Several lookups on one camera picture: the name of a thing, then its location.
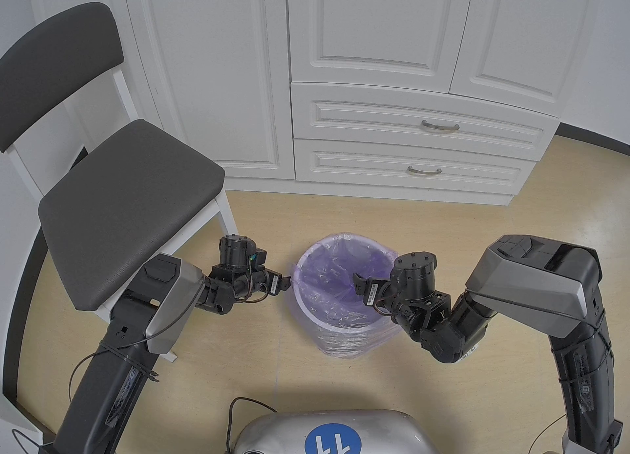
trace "black robot bracket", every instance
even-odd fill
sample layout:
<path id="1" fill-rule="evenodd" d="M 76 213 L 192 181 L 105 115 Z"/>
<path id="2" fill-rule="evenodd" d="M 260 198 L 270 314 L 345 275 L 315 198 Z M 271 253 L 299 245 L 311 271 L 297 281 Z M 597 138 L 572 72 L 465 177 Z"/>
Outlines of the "black robot bracket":
<path id="1" fill-rule="evenodd" d="M 389 279 L 355 274 L 366 306 L 391 317 L 443 363 L 468 354 L 502 313 L 549 336 L 564 395 L 564 454 L 611 454 L 622 423 L 614 418 L 612 354 L 594 249 L 530 235 L 490 245 L 451 308 L 435 289 L 437 258 L 399 256 Z"/>
<path id="2" fill-rule="evenodd" d="M 112 309 L 55 441 L 40 453 L 114 454 L 146 381 L 158 381 L 156 360 L 171 350 L 193 308 L 227 314 L 235 303 L 290 287 L 289 277 L 265 268 L 266 251 L 252 239 L 226 235 L 219 250 L 210 276 L 165 254 L 138 270 Z M 264 296 L 251 300 L 256 292 Z"/>

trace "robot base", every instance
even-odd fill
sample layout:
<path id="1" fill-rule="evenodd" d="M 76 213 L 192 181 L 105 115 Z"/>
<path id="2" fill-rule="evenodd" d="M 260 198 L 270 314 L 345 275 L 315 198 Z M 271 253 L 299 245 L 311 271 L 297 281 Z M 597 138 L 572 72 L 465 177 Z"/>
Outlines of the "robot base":
<path id="1" fill-rule="evenodd" d="M 334 411 L 269 414 L 248 424 L 234 454 L 440 454 L 407 414 Z"/>

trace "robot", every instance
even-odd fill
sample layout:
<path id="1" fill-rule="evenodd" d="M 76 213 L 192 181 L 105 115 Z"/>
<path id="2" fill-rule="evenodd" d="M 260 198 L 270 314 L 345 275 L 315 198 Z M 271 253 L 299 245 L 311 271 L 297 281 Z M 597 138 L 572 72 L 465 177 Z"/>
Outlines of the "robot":
<path id="1" fill-rule="evenodd" d="M 225 315 L 254 292 L 277 296 L 290 278 L 266 269 L 252 239 L 221 238 L 209 276 L 185 261 L 146 262 L 112 310 L 112 319 L 66 417 L 40 454 L 112 454 L 153 366 L 172 347 L 193 308 Z M 594 249 L 529 235 L 490 245 L 451 308 L 435 289 L 437 258 L 399 256 L 389 278 L 355 275 L 367 308 L 391 317 L 442 363 L 454 363 L 483 338 L 497 313 L 549 336 L 566 408 L 563 454 L 612 454 L 613 362 Z M 251 422 L 227 454 L 439 454 L 414 420 L 395 411 L 269 414 Z"/>

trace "drawer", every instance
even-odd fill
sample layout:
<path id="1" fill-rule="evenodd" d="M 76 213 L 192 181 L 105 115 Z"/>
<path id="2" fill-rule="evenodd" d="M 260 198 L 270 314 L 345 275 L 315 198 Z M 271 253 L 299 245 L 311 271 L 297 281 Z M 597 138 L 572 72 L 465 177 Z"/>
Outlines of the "drawer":
<path id="1" fill-rule="evenodd" d="M 295 139 L 298 181 L 340 182 L 515 195 L 536 162 L 467 151 Z M 410 171 L 410 167 L 421 174 Z"/>
<path id="2" fill-rule="evenodd" d="M 299 139 L 427 146 L 536 161 L 559 124 L 519 107 L 404 88 L 291 83 L 291 100 Z"/>

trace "chair leg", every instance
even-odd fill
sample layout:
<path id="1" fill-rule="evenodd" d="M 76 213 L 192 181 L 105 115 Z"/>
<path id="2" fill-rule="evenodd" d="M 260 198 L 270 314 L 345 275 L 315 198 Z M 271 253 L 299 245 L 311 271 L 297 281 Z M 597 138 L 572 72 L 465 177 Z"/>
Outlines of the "chair leg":
<path id="1" fill-rule="evenodd" d="M 230 204 L 227 201 L 227 195 L 225 195 L 224 189 L 215 197 L 215 200 L 219 206 L 219 223 L 223 233 L 235 233 L 239 235 L 234 216 L 232 215 L 232 209 L 230 209 Z"/>

